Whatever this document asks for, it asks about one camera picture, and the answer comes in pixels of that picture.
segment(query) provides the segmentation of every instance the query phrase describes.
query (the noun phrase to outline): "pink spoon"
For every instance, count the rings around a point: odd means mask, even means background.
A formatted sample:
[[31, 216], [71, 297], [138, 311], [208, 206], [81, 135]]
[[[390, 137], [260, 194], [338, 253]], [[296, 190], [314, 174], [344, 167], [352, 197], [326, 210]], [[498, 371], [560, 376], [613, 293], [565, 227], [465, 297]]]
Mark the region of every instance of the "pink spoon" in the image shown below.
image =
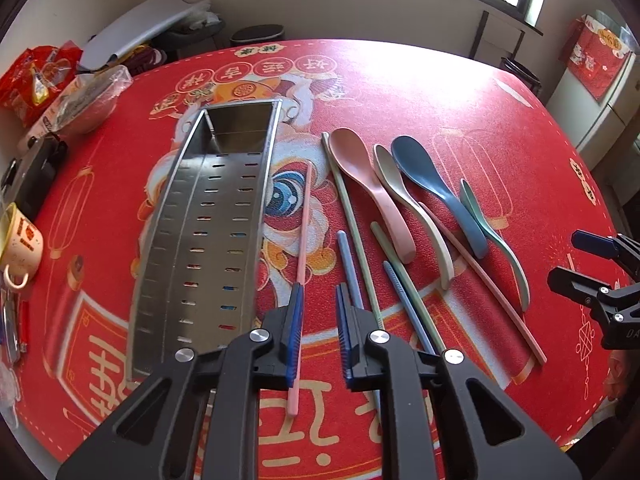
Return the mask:
[[329, 136], [329, 149], [340, 169], [369, 193], [380, 209], [398, 257], [402, 263], [410, 263], [415, 258], [414, 239], [396, 204], [373, 171], [362, 139], [353, 130], [338, 128]]

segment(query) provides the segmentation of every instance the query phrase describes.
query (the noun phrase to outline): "red snack package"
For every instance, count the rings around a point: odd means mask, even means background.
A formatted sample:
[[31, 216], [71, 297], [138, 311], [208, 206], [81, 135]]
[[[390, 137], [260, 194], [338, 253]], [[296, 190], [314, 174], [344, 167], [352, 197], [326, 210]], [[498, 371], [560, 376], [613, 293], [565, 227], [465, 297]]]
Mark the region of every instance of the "red snack package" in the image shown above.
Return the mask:
[[0, 78], [0, 105], [29, 128], [76, 76], [82, 56], [74, 43], [28, 48]]

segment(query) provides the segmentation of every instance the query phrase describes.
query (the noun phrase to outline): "silver screw head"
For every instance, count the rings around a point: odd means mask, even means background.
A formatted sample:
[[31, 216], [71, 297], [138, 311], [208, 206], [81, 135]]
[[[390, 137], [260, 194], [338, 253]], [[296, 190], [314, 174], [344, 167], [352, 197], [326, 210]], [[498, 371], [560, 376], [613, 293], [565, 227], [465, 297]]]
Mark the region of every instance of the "silver screw head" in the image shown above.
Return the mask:
[[451, 363], [452, 365], [459, 365], [462, 361], [465, 360], [462, 352], [460, 350], [456, 350], [455, 348], [444, 352], [444, 358], [447, 360], [447, 363]]
[[369, 339], [380, 345], [386, 343], [390, 339], [390, 335], [384, 330], [374, 330], [369, 334]]
[[175, 353], [175, 360], [180, 363], [188, 363], [195, 357], [195, 352], [191, 348], [180, 348]]
[[267, 341], [269, 338], [269, 331], [263, 328], [256, 328], [255, 330], [251, 330], [249, 334], [249, 339], [251, 341], [255, 341], [257, 343], [261, 343], [263, 341]]

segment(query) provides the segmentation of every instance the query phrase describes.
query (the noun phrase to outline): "white spoon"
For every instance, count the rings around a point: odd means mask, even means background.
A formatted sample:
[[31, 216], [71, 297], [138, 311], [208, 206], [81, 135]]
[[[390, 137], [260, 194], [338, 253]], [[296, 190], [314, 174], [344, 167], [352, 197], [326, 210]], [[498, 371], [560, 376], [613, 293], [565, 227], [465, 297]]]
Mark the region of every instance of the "white spoon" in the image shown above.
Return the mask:
[[380, 179], [382, 185], [386, 188], [389, 194], [403, 204], [407, 209], [413, 212], [417, 217], [425, 231], [429, 235], [429, 240], [433, 245], [433, 249], [436, 252], [438, 259], [438, 267], [440, 268], [440, 281], [442, 282], [442, 288], [448, 289], [451, 280], [454, 277], [453, 261], [444, 238], [438, 231], [438, 228], [433, 223], [433, 220], [429, 218], [427, 213], [418, 205], [414, 200], [402, 181], [402, 174], [396, 162], [386, 149], [381, 144], [376, 144], [373, 147], [373, 168], [376, 171], [376, 175]]

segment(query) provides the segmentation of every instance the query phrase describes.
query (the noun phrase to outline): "pink chopstick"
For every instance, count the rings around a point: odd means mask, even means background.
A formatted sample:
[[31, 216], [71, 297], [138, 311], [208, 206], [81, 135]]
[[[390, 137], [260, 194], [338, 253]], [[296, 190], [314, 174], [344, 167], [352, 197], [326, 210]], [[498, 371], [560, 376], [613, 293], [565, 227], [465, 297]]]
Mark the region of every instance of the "pink chopstick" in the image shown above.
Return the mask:
[[[298, 248], [298, 275], [296, 281], [302, 286], [305, 286], [306, 278], [306, 232], [309, 227], [309, 215], [310, 215], [310, 199], [311, 199], [311, 171], [313, 166], [311, 162], [306, 164], [305, 175], [305, 195], [302, 203], [302, 224], [300, 225], [300, 246]], [[296, 416], [298, 414], [298, 399], [300, 398], [300, 363], [302, 356], [302, 341], [300, 342], [300, 348], [298, 349], [298, 370], [296, 371], [296, 378], [293, 381], [293, 386], [289, 389], [289, 396], [287, 397], [287, 415]]]
[[431, 220], [433, 220], [433, 223], [436, 224], [436, 227], [442, 232], [442, 234], [444, 234], [447, 237], [449, 242], [451, 242], [452, 245], [458, 250], [458, 252], [466, 260], [469, 266], [471, 266], [471, 268], [476, 272], [476, 274], [480, 276], [480, 279], [484, 282], [487, 288], [495, 296], [495, 299], [498, 300], [498, 303], [500, 303], [500, 306], [504, 309], [504, 311], [507, 313], [509, 318], [511, 318], [511, 321], [513, 321], [514, 325], [517, 327], [520, 334], [529, 345], [529, 348], [531, 348], [531, 351], [535, 355], [538, 362], [541, 365], [546, 363], [546, 356], [545, 356], [545, 353], [542, 351], [542, 348], [540, 348], [540, 345], [538, 344], [536, 339], [533, 337], [533, 335], [531, 334], [527, 326], [520, 319], [520, 316], [518, 316], [518, 313], [515, 311], [515, 309], [511, 306], [511, 303], [509, 303], [509, 300], [507, 300], [507, 298], [504, 297], [504, 294], [501, 293], [500, 289], [495, 285], [493, 280], [489, 278], [489, 275], [486, 272], [484, 272], [484, 269], [480, 266], [480, 264], [476, 261], [476, 259], [469, 253], [469, 251], [465, 249], [464, 245], [460, 243], [460, 241], [453, 235], [453, 233], [445, 227], [445, 225], [440, 221], [440, 219], [436, 215], [434, 215], [433, 212], [431, 212], [431, 210], [427, 206], [425, 206], [422, 202], [420, 202], [420, 206], [422, 206], [422, 208], [427, 212], [427, 214], [431, 217]]

